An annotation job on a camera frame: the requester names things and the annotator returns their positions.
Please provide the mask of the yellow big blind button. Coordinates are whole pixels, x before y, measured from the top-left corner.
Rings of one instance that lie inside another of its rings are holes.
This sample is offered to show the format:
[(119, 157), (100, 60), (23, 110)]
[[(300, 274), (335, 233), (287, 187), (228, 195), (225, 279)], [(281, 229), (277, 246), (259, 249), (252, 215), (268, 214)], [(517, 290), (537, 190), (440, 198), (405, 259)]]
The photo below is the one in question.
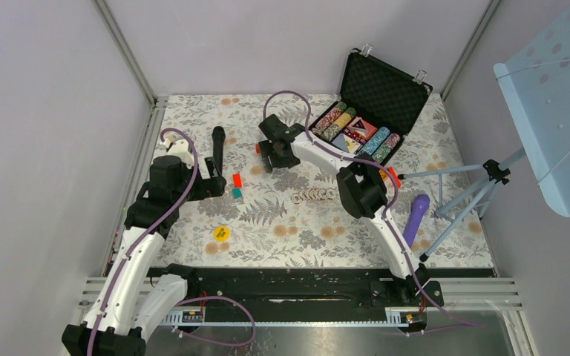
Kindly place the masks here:
[(218, 226), (214, 232), (213, 237), (218, 242), (226, 242), (231, 236), (231, 230), (227, 226)]

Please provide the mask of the row of red poker chips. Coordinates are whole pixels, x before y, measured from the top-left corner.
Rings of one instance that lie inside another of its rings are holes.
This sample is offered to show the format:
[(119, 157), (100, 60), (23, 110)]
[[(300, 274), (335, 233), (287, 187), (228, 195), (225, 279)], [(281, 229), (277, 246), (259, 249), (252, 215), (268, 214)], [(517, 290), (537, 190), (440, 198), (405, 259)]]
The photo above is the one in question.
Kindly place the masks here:
[(338, 192), (334, 188), (308, 188), (295, 192), (290, 196), (294, 204), (306, 201), (325, 201), (338, 199)]

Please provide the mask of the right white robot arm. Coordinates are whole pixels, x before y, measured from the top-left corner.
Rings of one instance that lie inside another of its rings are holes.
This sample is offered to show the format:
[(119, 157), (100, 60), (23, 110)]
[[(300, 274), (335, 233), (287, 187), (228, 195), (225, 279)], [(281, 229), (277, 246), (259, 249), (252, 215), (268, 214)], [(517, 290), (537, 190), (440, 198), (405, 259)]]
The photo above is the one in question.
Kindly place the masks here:
[(303, 125), (288, 126), (275, 115), (265, 118), (259, 128), (266, 137), (258, 143), (266, 172), (305, 161), (335, 176), (342, 207), (364, 223), (382, 248), (390, 273), (398, 281), (400, 302), (413, 306), (427, 300), (435, 308), (443, 306), (441, 291), (393, 220), (380, 164), (368, 154), (355, 156), (327, 146)]

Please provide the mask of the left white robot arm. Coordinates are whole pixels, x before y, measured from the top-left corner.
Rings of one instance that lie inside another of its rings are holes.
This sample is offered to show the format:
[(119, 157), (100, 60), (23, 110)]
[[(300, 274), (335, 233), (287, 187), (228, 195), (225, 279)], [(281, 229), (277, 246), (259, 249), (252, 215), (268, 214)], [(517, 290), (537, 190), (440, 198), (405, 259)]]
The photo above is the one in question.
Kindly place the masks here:
[(69, 355), (144, 355), (148, 339), (172, 307), (190, 305), (200, 286), (190, 277), (165, 274), (143, 301), (140, 288), (151, 263), (178, 221), (179, 207), (223, 195), (223, 139), (213, 140), (201, 177), (190, 142), (166, 140), (167, 153), (154, 159), (146, 181), (128, 208), (117, 258), (99, 296), (78, 325), (69, 324), (62, 343)]

